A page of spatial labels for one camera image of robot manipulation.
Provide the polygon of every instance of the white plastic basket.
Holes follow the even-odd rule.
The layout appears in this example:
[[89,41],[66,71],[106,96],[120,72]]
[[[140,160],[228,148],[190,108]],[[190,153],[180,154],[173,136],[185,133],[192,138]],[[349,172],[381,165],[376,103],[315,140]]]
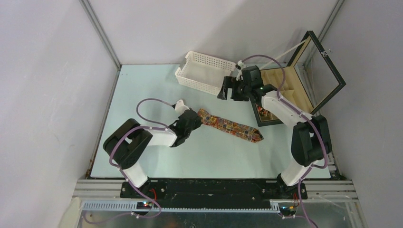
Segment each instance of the white plastic basket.
[[194,51],[188,52],[175,72],[179,84],[218,95],[225,76],[230,76],[235,63]]

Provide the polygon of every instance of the floral patterned fabric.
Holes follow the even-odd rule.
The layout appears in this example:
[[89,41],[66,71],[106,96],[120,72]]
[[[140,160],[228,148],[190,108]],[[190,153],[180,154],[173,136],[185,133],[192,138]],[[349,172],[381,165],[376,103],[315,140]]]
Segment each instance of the floral patterned fabric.
[[220,131],[235,135],[241,139],[247,140],[252,143],[263,140],[262,134],[256,128],[211,115],[202,108],[197,112],[197,115],[201,117],[201,122],[203,124],[217,128]]

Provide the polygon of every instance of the open box lid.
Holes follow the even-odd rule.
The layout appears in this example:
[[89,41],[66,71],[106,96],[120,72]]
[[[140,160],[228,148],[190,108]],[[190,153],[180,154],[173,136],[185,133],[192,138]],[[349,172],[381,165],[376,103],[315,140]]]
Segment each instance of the open box lid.
[[344,86],[345,81],[313,31],[307,31],[287,68],[295,69],[315,114]]

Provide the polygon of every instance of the folded colorful fabric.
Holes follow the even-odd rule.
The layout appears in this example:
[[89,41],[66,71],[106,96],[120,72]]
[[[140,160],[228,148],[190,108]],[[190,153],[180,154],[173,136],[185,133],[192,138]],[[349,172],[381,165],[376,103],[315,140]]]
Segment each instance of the folded colorful fabric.
[[201,117],[201,122],[203,124],[217,128],[220,131],[235,135],[241,139],[247,140],[252,143],[263,140],[263,135],[256,128],[211,115],[202,108],[197,112],[197,115]]

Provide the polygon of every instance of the metal frame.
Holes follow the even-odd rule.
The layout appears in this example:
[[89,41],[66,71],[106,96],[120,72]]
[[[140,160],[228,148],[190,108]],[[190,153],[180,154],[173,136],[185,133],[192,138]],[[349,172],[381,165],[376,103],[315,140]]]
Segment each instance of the metal frame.
[[[95,158],[96,150],[100,143],[101,134],[105,125],[105,120],[109,111],[109,107],[112,101],[112,97],[115,91],[115,86],[118,80],[118,76],[121,69],[121,63],[109,41],[105,31],[103,30],[99,19],[97,18],[94,9],[92,8],[89,0],[79,0],[85,10],[86,14],[88,15],[89,20],[91,21],[92,25],[94,26],[95,31],[99,35],[105,49],[107,50],[109,56],[111,57],[113,63],[115,64],[116,68],[118,69],[113,89],[111,91],[111,95],[109,97],[107,109],[104,114],[104,119],[102,126],[100,128],[98,134],[98,140],[95,145],[92,161]],[[326,23],[324,24],[318,39],[322,41],[325,37],[329,27],[333,23],[336,15],[341,9],[345,0],[338,0],[329,15]],[[335,164],[334,157],[330,154],[329,155],[329,170],[332,174],[333,179],[339,179],[338,169]],[[120,180],[86,180],[81,179],[77,181],[76,188],[73,193],[74,197],[79,197],[82,200],[82,210],[119,210],[119,211],[130,211],[134,207],[133,202],[143,201],[143,199],[121,199],[120,192],[122,183],[124,182],[123,179]],[[304,181],[307,189],[308,199],[304,200],[306,203],[311,202],[323,202],[323,203],[340,203],[344,202],[347,210],[350,212],[350,221],[352,222],[351,226],[353,228],[367,228],[368,225],[364,219],[361,207],[359,205],[358,196],[355,192],[355,188],[353,182],[351,180],[305,180]],[[272,209],[267,211],[261,212],[277,212],[278,204],[280,203],[291,203],[292,200],[289,199],[272,199],[270,203],[273,205]],[[184,211],[184,212],[191,212],[191,211],[198,211],[192,209],[164,209],[164,211]],[[257,212],[255,210],[248,210],[247,212]]]

